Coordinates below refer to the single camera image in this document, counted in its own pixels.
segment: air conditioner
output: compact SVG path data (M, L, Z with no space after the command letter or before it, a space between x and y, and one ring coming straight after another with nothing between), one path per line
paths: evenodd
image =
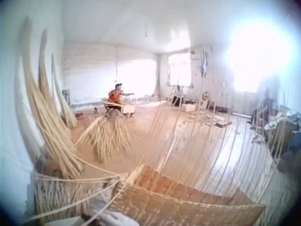
M200 54L191 54L190 55L190 60L200 60L202 59Z

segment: window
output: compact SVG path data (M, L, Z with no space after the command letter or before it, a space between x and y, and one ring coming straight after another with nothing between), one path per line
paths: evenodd
M168 58L169 85L190 86L191 63L190 53L176 54Z

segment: sitting person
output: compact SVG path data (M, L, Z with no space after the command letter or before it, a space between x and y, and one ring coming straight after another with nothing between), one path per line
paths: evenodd
M177 85L177 89L174 91L174 98L171 102L172 105L178 107L182 103L183 97L183 91L181 90L181 87Z
M115 89L112 90L109 93L108 102L113 102L113 103L116 103L116 104L121 104L120 103L120 96L129 96L129 95L133 95L134 94L134 93L124 93L121 90L121 86L122 86L122 83L118 83L118 84L115 85ZM118 109L119 111L121 111L121 106L111 105L110 108L111 109Z
M269 89L266 89L264 91L264 100L260 107L253 111L251 121L248 121L248 123L256 125L257 117L264 119L266 123L269 122L269 117L272 113L272 104L273 100L269 97Z

